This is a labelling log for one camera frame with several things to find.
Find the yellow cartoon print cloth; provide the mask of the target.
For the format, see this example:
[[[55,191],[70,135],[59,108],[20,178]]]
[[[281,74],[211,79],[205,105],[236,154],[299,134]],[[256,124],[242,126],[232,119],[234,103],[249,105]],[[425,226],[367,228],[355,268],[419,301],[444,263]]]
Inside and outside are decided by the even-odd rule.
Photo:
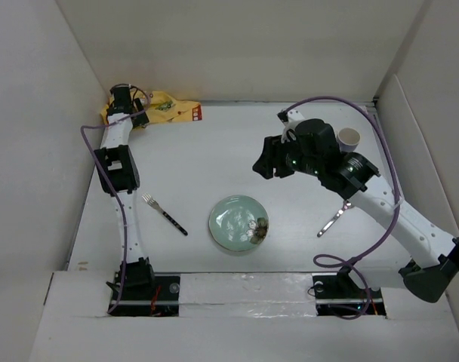
[[[136,125],[145,121],[143,115],[139,115],[133,120],[134,127],[145,128],[151,124],[165,123],[184,123],[191,121],[201,121],[203,119],[201,103],[191,100],[177,100],[165,93],[164,91],[155,90],[149,93],[150,102],[148,104],[147,97],[141,90],[137,90],[135,86],[130,89],[131,99],[140,102],[140,108],[149,107],[146,111],[148,122],[143,125]]]

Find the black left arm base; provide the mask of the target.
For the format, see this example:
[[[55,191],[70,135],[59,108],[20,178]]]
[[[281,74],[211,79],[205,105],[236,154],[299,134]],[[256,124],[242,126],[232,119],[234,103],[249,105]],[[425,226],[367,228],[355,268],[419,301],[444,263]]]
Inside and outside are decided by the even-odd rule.
[[[167,318],[179,315],[180,275],[158,274],[147,258],[120,265],[112,282],[107,314]]]

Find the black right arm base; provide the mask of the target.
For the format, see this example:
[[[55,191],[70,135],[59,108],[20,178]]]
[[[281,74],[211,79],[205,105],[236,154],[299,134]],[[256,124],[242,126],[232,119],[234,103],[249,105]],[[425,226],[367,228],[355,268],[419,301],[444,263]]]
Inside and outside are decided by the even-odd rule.
[[[387,311],[381,289],[366,289],[365,282],[359,286],[362,273],[355,264],[345,265],[337,271],[313,271],[312,284],[307,294],[314,298],[318,317],[336,317],[355,320],[362,316],[386,317]]]

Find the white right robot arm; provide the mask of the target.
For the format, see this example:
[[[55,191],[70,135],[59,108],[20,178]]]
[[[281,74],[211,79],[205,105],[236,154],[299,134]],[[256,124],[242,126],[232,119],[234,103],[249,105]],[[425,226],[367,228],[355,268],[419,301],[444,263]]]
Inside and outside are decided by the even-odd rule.
[[[325,189],[386,229],[377,246],[393,237],[408,252],[409,258],[402,262],[390,260],[379,266],[361,264],[366,252],[342,262],[339,292],[353,297],[365,289],[395,287],[425,302],[437,302],[459,272],[459,237],[438,228],[404,201],[397,183],[388,183],[366,157],[342,150],[330,124],[318,118],[290,118],[286,111],[279,117],[283,133],[265,137],[253,171],[264,179],[294,173],[316,177]]]

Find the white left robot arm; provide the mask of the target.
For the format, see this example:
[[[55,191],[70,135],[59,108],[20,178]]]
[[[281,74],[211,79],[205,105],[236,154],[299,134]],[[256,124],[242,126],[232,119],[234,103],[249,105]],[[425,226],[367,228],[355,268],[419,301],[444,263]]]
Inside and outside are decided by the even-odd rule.
[[[128,146],[132,130],[149,125],[144,103],[145,95],[135,94],[139,89],[130,84],[117,84],[110,89],[112,101],[106,111],[106,129],[103,142],[94,151],[97,172],[105,193],[112,197],[121,237],[122,260],[127,264],[147,257],[137,221],[137,190],[140,176]]]

